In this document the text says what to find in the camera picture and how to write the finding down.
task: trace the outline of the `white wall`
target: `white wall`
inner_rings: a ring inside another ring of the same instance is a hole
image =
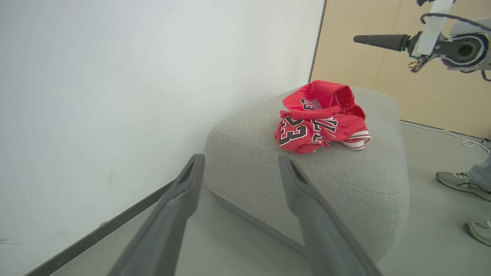
[[[322,6],[1,0],[0,275],[171,181],[228,114],[305,84]]]

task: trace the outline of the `gray floor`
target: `gray floor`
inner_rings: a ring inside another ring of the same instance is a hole
[[[491,202],[438,183],[436,171],[467,171],[487,154],[445,133],[403,126],[411,213],[402,242],[379,264],[386,276],[489,275],[491,247],[471,238],[467,220],[491,219]],[[54,276],[104,276],[151,208],[140,213]],[[207,189],[189,219],[176,275],[310,275],[306,259],[227,209]]]

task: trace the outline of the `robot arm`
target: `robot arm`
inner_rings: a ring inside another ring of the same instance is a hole
[[[418,0],[422,5],[426,0]],[[454,0],[435,0],[430,13],[423,14],[421,21],[425,24],[423,31],[411,37],[407,34],[357,35],[354,41],[395,51],[406,51],[416,59],[410,64],[411,72],[417,73],[430,60],[440,58],[448,70],[459,70],[471,73],[491,70],[491,18],[471,21],[462,17],[449,15]],[[461,22],[453,25],[449,37],[441,30],[446,18]]]

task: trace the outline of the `shoe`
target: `shoe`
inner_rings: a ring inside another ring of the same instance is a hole
[[[491,191],[476,184],[465,172],[439,171],[436,178],[443,185],[458,191],[473,193],[478,197],[491,201]]]
[[[468,221],[465,228],[474,239],[491,247],[491,221]]]

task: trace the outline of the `beige wooden panel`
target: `beige wooden panel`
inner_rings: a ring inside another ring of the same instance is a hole
[[[418,7],[403,0],[392,33],[416,34],[423,30],[421,14],[431,5]],[[457,1],[450,12],[469,19],[491,17],[491,1]],[[455,20],[447,20],[448,34]],[[404,120],[447,129],[476,137],[491,137],[491,83],[480,72],[463,74],[448,71],[440,60],[433,60],[419,73],[411,73],[414,61],[406,53],[385,51],[374,90],[392,96]]]
[[[353,37],[390,33],[400,2],[327,0],[311,80],[372,88],[384,49],[355,43]]]

